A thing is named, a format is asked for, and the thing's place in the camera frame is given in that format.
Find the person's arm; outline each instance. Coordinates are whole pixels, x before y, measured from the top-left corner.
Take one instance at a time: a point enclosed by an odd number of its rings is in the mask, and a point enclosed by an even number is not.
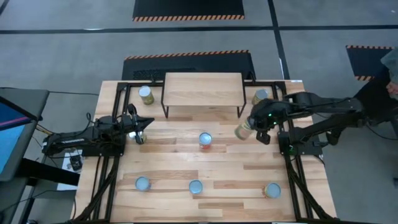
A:
[[[398,95],[398,49],[391,50],[381,63],[389,69],[391,82],[386,86],[390,94]]]

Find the wooden tabletop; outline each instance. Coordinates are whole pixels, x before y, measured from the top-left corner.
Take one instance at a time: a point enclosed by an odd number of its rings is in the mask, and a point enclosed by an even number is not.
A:
[[[242,106],[241,73],[167,73],[165,106]]]
[[[103,82],[96,118],[112,113],[116,85],[114,81]],[[304,91],[302,82],[286,81],[286,85],[288,94]],[[142,103],[138,88],[133,88],[130,103],[134,103],[140,116],[154,117],[155,121],[145,130],[144,145],[127,140],[120,159],[111,222],[294,221],[277,130],[269,132],[269,145],[256,141],[254,134],[246,141],[234,135],[235,127],[250,113],[251,98],[260,88],[264,87],[246,87],[248,104],[240,119],[236,108],[214,106],[171,107],[166,119],[160,105],[161,87],[152,88],[155,103],[149,106]],[[272,96],[271,89],[265,89]],[[312,119],[302,118],[294,123],[305,127],[312,124]],[[205,131],[213,136],[207,151],[198,144],[199,134]],[[323,164],[313,156],[302,156],[302,160],[309,191],[326,212],[335,216]],[[83,165],[76,193],[77,214],[90,202],[96,163],[97,157],[89,157]],[[137,191],[134,186],[136,178],[142,175],[152,180],[148,192]],[[193,179],[204,184],[200,195],[192,195],[188,190]],[[261,188],[271,182],[282,187],[280,198],[262,196]],[[305,217],[302,194],[297,192]],[[103,200],[100,217],[104,217],[105,205]]]

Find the computer monitor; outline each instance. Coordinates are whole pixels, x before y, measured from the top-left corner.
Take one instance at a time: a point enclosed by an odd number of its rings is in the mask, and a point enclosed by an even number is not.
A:
[[[0,96],[0,131],[38,121],[37,117]]]

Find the gray floor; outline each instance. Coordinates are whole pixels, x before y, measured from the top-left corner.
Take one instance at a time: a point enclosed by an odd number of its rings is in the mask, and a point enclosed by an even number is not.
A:
[[[396,0],[274,2],[280,26],[398,23]],[[131,22],[133,6],[134,1],[129,0],[10,0],[0,16],[0,29],[272,24],[265,0],[244,0],[244,21],[135,24]],[[320,96],[346,97],[364,83],[354,79],[345,45],[397,45],[398,30],[283,31],[281,36],[291,79],[303,80],[308,91]],[[97,93],[103,80],[121,79],[126,56],[240,49],[251,51],[258,78],[282,78],[273,31],[0,35],[0,86]],[[95,106],[95,96],[51,94],[42,124],[56,132],[82,129],[85,113],[94,113]],[[394,136],[389,124],[376,130]],[[44,137],[40,133],[34,136],[39,141]],[[341,143],[326,147],[324,153],[340,218],[396,223],[398,190],[392,178],[398,176],[397,142],[383,140],[367,129],[348,129]],[[39,146],[32,141],[25,156],[41,158]],[[63,222],[72,203],[71,197],[39,199],[31,218],[40,223]]]

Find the black mat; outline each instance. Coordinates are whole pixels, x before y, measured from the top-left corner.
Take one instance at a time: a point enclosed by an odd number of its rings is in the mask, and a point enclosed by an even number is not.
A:
[[[133,21],[244,19],[242,0],[136,0]]]
[[[357,80],[368,81],[388,72],[388,69],[380,62],[380,59],[390,52],[393,47],[347,45],[346,48]]]
[[[240,72],[256,78],[248,50],[127,57],[122,80],[163,80],[166,72]]]

